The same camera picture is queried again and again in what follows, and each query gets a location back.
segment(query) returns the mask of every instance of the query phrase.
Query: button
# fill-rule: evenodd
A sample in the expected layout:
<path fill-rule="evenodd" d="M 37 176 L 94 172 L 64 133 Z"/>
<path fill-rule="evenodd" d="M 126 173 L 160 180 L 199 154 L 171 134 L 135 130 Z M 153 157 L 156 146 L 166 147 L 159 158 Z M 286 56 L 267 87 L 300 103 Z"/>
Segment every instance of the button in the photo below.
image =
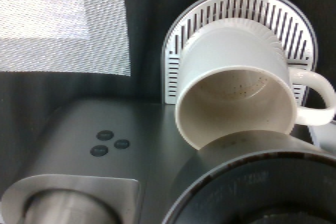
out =
<path fill-rule="evenodd" d="M 97 133 L 97 139 L 102 140 L 102 141 L 108 141 L 112 138 L 112 136 L 114 136 L 114 133 L 108 130 L 100 131 Z"/>
<path fill-rule="evenodd" d="M 126 140 L 126 139 L 120 139 L 120 140 L 117 140 L 117 142 L 114 143 L 114 147 L 117 148 L 117 149 L 126 149 L 127 147 L 129 147 L 129 140 Z"/>
<path fill-rule="evenodd" d="M 108 154 L 108 147 L 105 145 L 96 145 L 91 148 L 91 155 L 96 157 L 105 156 Z"/>

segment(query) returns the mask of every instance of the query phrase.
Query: mug handle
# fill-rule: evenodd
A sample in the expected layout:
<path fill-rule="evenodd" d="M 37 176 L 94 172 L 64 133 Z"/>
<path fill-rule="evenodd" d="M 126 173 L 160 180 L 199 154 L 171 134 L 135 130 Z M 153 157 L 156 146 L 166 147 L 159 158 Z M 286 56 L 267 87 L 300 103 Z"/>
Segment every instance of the mug handle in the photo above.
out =
<path fill-rule="evenodd" d="M 289 68 L 291 81 L 312 88 L 321 95 L 325 102 L 325 109 L 297 107 L 295 123 L 318 126 L 330 123 L 336 112 L 336 94 L 328 80 L 315 72 L 298 68 Z"/>

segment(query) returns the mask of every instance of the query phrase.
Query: drip tray grate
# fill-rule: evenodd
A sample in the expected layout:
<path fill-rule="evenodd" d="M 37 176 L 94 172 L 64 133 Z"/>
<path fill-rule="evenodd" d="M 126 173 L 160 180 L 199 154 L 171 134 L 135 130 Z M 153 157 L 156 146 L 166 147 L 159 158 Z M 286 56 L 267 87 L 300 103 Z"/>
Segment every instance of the drip tray grate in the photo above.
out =
<path fill-rule="evenodd" d="M 246 18 L 274 32 L 285 49 L 289 67 L 313 71 L 318 46 L 310 23 L 286 0 L 201 0 L 180 15 L 166 35 L 162 52 L 165 103 L 175 104 L 180 53 L 196 30 L 216 20 Z M 307 88 L 292 86 L 297 104 L 304 103 Z"/>

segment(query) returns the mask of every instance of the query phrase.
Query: white mug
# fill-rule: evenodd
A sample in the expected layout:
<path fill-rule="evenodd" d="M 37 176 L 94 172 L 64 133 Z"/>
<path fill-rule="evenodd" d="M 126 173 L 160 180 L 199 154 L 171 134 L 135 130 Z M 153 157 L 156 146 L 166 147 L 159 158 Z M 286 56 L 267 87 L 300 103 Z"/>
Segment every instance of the white mug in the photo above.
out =
<path fill-rule="evenodd" d="M 177 128 L 195 149 L 238 131 L 289 134 L 294 124 L 324 125 L 333 119 L 328 81 L 288 69 L 279 39 L 252 20 L 223 19 L 198 30 L 181 52 L 177 79 Z M 316 90 L 325 109 L 297 106 L 292 83 Z"/>

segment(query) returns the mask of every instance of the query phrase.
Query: coffee machine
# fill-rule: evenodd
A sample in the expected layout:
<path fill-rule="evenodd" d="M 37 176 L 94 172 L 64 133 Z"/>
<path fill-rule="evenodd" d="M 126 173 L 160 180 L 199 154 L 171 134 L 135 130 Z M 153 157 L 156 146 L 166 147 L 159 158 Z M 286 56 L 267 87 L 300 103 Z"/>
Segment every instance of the coffee machine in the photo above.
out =
<path fill-rule="evenodd" d="M 207 23 L 243 16 L 277 30 L 289 65 L 315 70 L 313 30 L 288 1 L 196 2 L 163 44 L 165 103 L 88 98 L 55 111 L 3 195 L 6 224 L 334 222 L 333 154 L 268 131 L 196 151 L 175 127 L 183 44 Z M 306 93 L 295 85 L 298 105 Z"/>

